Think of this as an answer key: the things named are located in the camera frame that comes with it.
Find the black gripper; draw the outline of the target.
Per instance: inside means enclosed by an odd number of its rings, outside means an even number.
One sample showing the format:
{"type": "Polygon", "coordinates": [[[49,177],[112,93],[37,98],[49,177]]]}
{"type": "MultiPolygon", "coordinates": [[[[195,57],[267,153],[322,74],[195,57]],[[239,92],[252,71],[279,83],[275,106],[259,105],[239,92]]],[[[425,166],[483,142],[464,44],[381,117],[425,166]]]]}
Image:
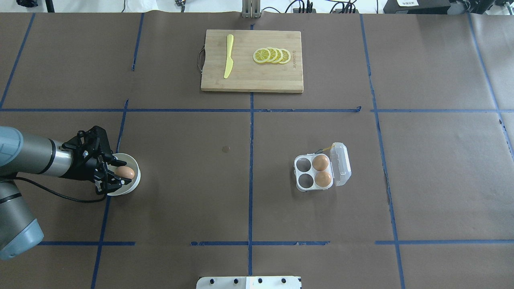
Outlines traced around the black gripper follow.
{"type": "Polygon", "coordinates": [[[97,181],[96,193],[99,195],[114,192],[132,182],[131,179],[117,179],[108,169],[108,166],[126,166],[127,162],[114,158],[106,130],[100,126],[80,130],[72,139],[62,143],[61,148],[71,152],[71,165],[61,179],[97,181]]]}

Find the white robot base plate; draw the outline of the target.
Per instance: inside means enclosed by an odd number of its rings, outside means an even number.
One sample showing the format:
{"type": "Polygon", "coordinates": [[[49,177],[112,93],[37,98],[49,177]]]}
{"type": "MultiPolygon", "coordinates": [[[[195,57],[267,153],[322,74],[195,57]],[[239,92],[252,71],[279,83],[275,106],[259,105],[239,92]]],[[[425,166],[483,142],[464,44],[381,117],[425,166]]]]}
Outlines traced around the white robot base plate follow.
{"type": "Polygon", "coordinates": [[[201,277],[197,289],[301,289],[298,276],[201,277]]]}

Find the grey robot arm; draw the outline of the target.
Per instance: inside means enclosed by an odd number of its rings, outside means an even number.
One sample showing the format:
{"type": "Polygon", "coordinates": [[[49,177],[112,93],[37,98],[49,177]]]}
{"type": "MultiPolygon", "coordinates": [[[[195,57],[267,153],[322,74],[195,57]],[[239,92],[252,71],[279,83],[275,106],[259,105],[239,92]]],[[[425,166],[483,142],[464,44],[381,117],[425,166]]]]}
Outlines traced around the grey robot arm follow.
{"type": "Polygon", "coordinates": [[[37,218],[23,198],[15,181],[31,183],[55,196],[81,203],[101,202],[132,183],[135,175],[116,172],[127,162],[114,155],[104,128],[80,130],[66,142],[1,127],[0,165],[0,255],[10,260],[35,247],[44,239],[37,218]],[[60,179],[89,181],[99,199],[75,199],[24,177],[20,173],[46,175],[60,179]]]}

